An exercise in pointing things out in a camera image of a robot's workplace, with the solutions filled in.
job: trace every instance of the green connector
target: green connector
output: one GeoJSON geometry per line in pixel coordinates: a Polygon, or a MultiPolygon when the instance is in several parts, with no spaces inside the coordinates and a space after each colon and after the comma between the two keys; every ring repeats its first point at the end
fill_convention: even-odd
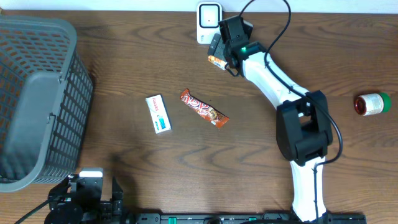
{"type": "Polygon", "coordinates": [[[177,218],[169,218],[169,224],[177,224],[177,218]]]}

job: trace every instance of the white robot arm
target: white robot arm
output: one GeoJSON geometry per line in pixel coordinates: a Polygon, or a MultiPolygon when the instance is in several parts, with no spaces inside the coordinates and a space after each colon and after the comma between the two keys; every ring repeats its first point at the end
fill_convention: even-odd
{"type": "MultiPolygon", "coordinates": [[[[291,80],[267,55],[267,61],[272,70],[300,93],[306,94],[308,90],[297,85],[291,80]]],[[[250,55],[248,59],[243,61],[243,75],[251,82],[253,82],[276,109],[285,101],[295,101],[301,97],[289,91],[280,81],[278,81],[271,72],[265,68],[264,52],[258,52],[250,55]]],[[[325,161],[325,157],[316,157],[307,161],[304,166],[299,166],[295,161],[291,161],[294,184],[294,201],[293,210],[301,221],[312,221],[316,219],[315,203],[314,203],[314,176],[313,168],[316,163],[325,161]]],[[[318,197],[318,216],[321,217],[326,208],[323,204],[322,198],[322,169],[319,166],[317,169],[317,197],[318,197]]]]}

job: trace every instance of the snack package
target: snack package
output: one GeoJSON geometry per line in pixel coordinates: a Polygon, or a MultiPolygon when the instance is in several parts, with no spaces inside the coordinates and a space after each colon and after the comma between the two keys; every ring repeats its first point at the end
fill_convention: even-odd
{"type": "Polygon", "coordinates": [[[209,57],[207,57],[207,60],[215,65],[217,65],[217,67],[219,67],[222,70],[225,70],[225,65],[226,62],[224,62],[223,60],[216,58],[212,55],[209,55],[209,57]]]}
{"type": "Polygon", "coordinates": [[[210,121],[219,129],[229,120],[228,117],[219,111],[191,96],[189,94],[189,89],[186,89],[181,93],[180,99],[186,105],[195,110],[202,118],[210,121]]]}
{"type": "Polygon", "coordinates": [[[164,131],[171,130],[169,117],[163,104],[162,95],[156,95],[145,99],[154,123],[155,133],[159,134],[164,131]]]}

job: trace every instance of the red and green canister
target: red and green canister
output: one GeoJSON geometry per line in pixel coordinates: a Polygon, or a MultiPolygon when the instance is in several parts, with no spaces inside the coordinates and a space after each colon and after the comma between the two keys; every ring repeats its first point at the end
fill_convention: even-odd
{"type": "Polygon", "coordinates": [[[363,116],[386,113],[391,108],[391,98],[386,93],[361,95],[355,99],[354,107],[363,116]]]}

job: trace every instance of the small white package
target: small white package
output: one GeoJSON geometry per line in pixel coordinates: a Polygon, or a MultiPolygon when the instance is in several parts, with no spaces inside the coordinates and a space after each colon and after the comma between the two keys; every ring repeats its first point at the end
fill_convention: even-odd
{"type": "Polygon", "coordinates": [[[162,95],[148,97],[145,100],[152,116],[156,134],[171,130],[172,127],[163,104],[162,95]]]}

